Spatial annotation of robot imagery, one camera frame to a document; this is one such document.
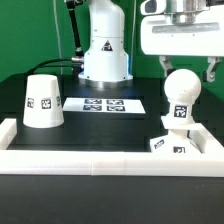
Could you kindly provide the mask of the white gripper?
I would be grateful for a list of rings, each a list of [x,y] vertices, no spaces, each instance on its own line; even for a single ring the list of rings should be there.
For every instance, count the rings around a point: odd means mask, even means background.
[[[203,81],[214,82],[224,56],[224,22],[174,25],[165,16],[148,16],[141,23],[140,43],[146,55],[210,56]],[[170,56],[159,57],[165,77],[173,69]]]

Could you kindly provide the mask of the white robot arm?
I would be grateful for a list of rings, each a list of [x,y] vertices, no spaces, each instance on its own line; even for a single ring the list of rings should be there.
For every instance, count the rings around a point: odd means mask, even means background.
[[[124,52],[124,13],[111,0],[86,0],[90,10],[90,48],[84,56],[85,81],[122,82],[128,76]],[[173,70],[173,56],[203,56],[203,74],[215,80],[224,59],[224,0],[144,0],[140,44],[147,55],[157,55],[164,73]]]

